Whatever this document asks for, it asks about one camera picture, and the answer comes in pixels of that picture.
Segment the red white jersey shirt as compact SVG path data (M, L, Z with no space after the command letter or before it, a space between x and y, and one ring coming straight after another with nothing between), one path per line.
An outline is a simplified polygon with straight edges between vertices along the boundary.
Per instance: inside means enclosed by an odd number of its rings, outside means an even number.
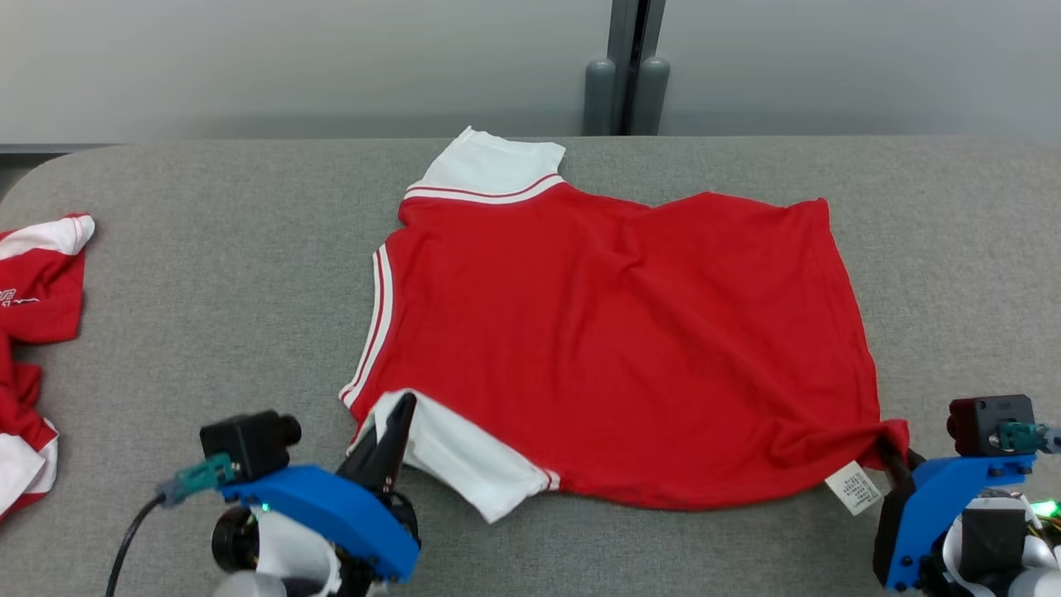
M648 206L564 155L466 128L408 186L340 393L359 437L413 396L403 461L486 522L544 492L740 507L906 456L827 200Z

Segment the red white shorts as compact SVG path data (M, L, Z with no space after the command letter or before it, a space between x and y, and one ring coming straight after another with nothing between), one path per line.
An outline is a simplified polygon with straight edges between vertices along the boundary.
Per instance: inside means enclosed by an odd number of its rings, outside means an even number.
M90 214L0 233L0 522L42 501L56 482L58 431L37 410L42 370L18 345L77 337Z

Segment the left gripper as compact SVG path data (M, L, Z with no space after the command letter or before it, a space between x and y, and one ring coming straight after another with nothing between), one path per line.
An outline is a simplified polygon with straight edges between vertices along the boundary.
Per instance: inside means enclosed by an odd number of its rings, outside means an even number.
M394 488L408 446L408 432L416 407L416 396L404 393L397 400L383 425L364 424L355 442L347 450L338 476L359 485L381 502L392 517L419 544L419 522L413 503Z

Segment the grey partition post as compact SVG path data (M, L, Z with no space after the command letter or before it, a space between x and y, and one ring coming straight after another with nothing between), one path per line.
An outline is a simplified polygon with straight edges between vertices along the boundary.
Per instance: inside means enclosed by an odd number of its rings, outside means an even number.
M656 136L671 74L658 55L666 0L613 0L606 56L584 73L584 136Z

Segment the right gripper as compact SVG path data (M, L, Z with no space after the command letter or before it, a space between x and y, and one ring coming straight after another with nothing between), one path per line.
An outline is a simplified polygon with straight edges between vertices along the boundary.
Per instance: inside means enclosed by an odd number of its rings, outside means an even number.
M899 525L906 503L914 490L894 490L912 476L918 466L926 459L916 450L899 450L888 438L879 438L879 460L886 473L890 491L882 502L879 515L879 531L873 546L873 570L879 581L889 581L892 565L897 560Z

